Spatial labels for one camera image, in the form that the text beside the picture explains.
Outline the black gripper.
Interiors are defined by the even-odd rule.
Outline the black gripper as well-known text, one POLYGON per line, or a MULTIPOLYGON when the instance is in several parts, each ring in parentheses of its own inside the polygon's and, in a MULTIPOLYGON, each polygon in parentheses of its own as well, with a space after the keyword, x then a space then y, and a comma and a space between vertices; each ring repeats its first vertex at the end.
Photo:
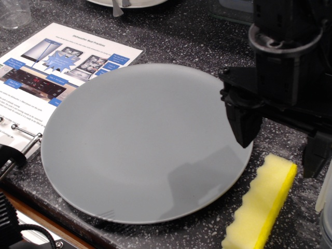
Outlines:
POLYGON ((331 157, 331 33, 310 24, 253 24, 248 39, 255 66, 219 73, 233 134, 248 147, 263 118, 309 134, 303 176, 316 178, 331 157))

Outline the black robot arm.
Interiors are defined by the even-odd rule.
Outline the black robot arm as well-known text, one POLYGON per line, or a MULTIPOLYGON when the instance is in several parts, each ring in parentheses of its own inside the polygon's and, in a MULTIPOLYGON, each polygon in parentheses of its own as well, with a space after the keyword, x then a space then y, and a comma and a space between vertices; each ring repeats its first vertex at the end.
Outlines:
POLYGON ((307 134, 303 175, 331 158, 331 1, 254 1, 248 32, 253 67, 219 77, 237 142, 248 146, 268 118, 307 134))

